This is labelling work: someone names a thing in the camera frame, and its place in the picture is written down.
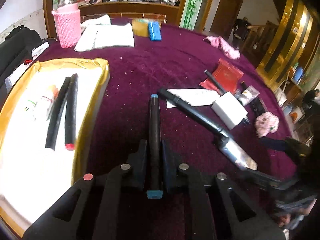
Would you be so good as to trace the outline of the white notebook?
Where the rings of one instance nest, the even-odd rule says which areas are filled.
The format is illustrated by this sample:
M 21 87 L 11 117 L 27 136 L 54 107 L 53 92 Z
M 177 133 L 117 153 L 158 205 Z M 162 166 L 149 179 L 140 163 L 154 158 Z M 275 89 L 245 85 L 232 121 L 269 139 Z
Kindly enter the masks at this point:
M 82 33 L 74 50 L 77 52 L 107 47 L 134 47 L 132 25 L 92 25 Z

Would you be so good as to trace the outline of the white folded cloth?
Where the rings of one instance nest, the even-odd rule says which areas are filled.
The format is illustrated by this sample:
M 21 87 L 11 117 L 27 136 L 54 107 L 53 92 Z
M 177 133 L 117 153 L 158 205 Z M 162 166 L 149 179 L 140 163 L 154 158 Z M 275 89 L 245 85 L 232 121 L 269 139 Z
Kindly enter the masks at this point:
M 81 23 L 82 28 L 87 28 L 92 25 L 111 25 L 111 19 L 107 14 L 105 14 L 99 18 L 89 19 Z

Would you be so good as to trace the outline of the black marker red cap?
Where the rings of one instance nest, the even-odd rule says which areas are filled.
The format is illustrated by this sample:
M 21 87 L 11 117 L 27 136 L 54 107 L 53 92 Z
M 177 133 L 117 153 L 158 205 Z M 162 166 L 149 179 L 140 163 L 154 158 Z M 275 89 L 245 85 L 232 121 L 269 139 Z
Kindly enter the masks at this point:
M 69 84 L 65 112 L 65 148 L 75 150 L 76 141 L 76 105 L 78 97 L 78 74 L 73 74 Z

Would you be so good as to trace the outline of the silver daisy cream tube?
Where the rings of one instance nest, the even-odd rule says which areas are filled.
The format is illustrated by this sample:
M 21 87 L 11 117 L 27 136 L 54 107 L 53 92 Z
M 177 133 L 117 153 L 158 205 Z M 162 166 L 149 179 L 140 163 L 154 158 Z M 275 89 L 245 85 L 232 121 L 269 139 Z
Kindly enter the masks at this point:
M 251 103 L 260 92 L 254 88 L 253 86 L 248 86 L 238 97 L 238 101 L 243 105 L 246 106 L 247 104 Z

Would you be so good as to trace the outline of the black marker blue cap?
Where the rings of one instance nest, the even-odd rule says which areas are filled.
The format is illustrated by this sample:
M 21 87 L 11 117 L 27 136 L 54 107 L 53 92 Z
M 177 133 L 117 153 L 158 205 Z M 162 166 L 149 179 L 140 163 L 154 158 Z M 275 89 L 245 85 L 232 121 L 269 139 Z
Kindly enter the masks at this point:
M 159 168 L 161 162 L 161 130 L 159 119 L 159 98 L 152 94 L 149 101 L 149 174 L 147 183 L 148 199 L 161 199 L 163 196 L 162 177 Z

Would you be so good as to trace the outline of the black marker grey cap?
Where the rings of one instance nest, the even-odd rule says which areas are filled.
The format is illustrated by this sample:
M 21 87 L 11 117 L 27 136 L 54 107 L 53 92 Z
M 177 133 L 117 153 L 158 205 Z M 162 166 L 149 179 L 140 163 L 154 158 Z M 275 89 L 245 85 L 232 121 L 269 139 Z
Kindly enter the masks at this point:
M 55 150 L 57 134 L 60 127 L 61 116 L 62 116 L 64 105 L 66 102 L 70 81 L 71 81 L 70 76 L 65 78 L 59 90 L 59 93 L 57 95 L 56 102 L 53 105 L 52 114 L 50 117 L 50 122 L 48 126 L 48 131 L 47 131 L 45 148 L 50 148 L 52 150 Z

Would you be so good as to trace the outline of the black test pen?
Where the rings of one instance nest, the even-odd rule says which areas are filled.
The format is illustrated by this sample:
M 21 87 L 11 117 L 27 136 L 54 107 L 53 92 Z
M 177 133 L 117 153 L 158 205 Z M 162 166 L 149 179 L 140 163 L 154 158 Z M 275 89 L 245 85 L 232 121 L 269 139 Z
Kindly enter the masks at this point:
M 204 73 L 207 75 L 208 79 L 215 85 L 218 89 L 220 95 L 224 95 L 227 91 L 220 85 L 220 83 L 213 77 L 213 75 L 206 69 Z

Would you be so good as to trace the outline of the white power bank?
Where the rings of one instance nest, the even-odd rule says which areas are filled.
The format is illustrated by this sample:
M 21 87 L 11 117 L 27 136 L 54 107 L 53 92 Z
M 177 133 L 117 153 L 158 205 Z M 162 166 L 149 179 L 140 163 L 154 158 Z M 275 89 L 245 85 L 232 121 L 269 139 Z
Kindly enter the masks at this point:
M 220 96 L 212 105 L 212 110 L 223 121 L 229 130 L 236 127 L 247 116 L 248 112 L 231 92 Z

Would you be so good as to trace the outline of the black marker yellow cap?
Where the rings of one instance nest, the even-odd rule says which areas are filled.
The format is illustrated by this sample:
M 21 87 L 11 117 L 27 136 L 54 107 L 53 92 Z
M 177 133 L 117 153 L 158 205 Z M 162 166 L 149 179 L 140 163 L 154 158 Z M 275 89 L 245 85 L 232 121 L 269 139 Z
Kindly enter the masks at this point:
M 240 83 L 240 86 L 241 86 L 241 92 L 244 92 L 248 88 L 248 85 L 245 83 L 245 81 L 242 81 Z

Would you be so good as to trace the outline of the pink plush toy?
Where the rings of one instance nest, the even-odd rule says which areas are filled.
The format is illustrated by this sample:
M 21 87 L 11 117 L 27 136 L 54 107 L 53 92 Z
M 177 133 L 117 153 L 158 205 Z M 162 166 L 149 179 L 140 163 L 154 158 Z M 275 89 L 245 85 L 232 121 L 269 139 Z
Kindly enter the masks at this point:
M 259 138 L 275 133 L 279 127 L 279 118 L 271 112 L 265 112 L 255 119 L 256 134 Z

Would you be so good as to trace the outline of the red foil packet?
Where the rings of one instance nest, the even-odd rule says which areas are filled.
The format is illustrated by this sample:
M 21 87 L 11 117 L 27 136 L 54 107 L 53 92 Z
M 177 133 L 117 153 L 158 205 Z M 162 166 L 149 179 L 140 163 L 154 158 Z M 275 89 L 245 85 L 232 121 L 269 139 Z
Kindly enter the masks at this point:
M 212 76 L 225 91 L 231 92 L 234 95 L 238 87 L 238 82 L 243 74 L 241 70 L 228 61 L 219 59 L 218 66 L 212 73 Z

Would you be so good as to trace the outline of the pink knit covered bottle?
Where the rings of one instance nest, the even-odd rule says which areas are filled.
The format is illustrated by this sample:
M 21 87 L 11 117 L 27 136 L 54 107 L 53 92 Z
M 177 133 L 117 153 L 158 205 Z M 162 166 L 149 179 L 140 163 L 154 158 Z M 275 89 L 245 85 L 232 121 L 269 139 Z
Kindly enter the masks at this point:
M 59 0 L 52 15 L 61 47 L 75 46 L 81 37 L 80 9 L 77 0 Z

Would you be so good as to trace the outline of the white paper box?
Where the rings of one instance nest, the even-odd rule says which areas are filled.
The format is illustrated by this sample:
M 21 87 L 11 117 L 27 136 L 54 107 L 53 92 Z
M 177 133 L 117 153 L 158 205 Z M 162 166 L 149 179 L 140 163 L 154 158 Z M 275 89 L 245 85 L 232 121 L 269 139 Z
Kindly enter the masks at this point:
M 201 88 L 167 89 L 167 91 L 194 107 L 212 105 L 220 97 L 214 90 Z

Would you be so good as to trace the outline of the yellow lined storage box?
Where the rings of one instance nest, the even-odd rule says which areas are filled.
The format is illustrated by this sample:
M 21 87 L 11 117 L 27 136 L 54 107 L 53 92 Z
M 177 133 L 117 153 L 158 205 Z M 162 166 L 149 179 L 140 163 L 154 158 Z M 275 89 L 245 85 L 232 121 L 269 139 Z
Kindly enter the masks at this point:
M 32 100 L 66 77 L 79 77 L 76 148 L 65 148 L 60 126 L 54 149 L 46 148 L 48 120 L 35 118 Z M 110 80 L 105 59 L 35 62 L 15 83 L 1 110 L 1 221 L 17 238 L 85 172 L 95 120 Z

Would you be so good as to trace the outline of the pink towel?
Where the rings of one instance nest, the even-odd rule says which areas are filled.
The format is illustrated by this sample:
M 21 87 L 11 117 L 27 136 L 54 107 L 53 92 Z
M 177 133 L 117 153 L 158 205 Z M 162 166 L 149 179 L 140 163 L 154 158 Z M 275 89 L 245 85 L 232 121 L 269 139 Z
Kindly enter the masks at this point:
M 238 49 L 234 49 L 223 37 L 221 36 L 207 36 L 203 39 L 208 42 L 212 47 L 217 48 L 223 52 L 225 57 L 231 60 L 237 60 L 241 54 Z

